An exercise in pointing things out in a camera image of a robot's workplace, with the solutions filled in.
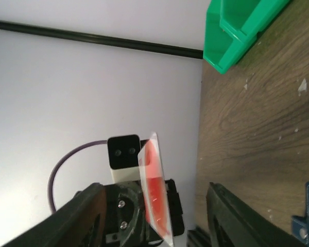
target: silver screw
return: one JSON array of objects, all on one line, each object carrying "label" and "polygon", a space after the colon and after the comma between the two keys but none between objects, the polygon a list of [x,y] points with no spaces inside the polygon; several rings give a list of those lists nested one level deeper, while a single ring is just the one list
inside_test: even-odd
[{"label": "silver screw", "polygon": [[123,221],[120,225],[120,229],[124,230],[127,228],[127,226],[128,226],[128,223],[126,221]]},{"label": "silver screw", "polygon": [[301,236],[302,239],[306,239],[307,236],[308,236],[308,232],[304,228],[301,228],[299,233],[300,233],[300,236]]},{"label": "silver screw", "polygon": [[118,208],[123,208],[126,205],[124,201],[119,201]]}]

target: debris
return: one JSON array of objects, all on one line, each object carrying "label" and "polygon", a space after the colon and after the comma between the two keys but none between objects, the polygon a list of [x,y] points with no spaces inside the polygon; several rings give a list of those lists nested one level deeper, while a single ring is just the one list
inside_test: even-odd
[{"label": "debris", "polygon": [[301,82],[301,85],[298,88],[299,97],[301,96],[301,92],[306,91],[307,92],[307,80],[304,78]]}]

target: red and white packet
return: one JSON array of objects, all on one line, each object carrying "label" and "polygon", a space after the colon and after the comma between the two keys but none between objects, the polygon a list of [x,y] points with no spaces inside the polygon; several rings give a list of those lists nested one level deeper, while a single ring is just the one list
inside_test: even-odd
[{"label": "red and white packet", "polygon": [[146,220],[158,235],[174,246],[167,190],[160,159],[158,137],[153,133],[138,154]]}]

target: wooden table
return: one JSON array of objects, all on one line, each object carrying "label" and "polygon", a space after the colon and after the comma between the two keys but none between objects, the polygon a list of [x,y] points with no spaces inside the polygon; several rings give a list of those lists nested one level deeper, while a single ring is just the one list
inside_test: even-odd
[{"label": "wooden table", "polygon": [[290,233],[307,181],[309,1],[294,0],[225,75],[204,62],[196,223],[208,229],[205,195],[215,182]]}]

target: green plastic bin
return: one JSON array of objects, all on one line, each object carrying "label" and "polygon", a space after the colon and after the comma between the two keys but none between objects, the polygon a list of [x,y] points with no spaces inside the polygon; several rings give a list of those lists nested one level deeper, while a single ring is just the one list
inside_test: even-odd
[{"label": "green plastic bin", "polygon": [[289,0],[212,0],[203,57],[221,74],[234,65]]}]

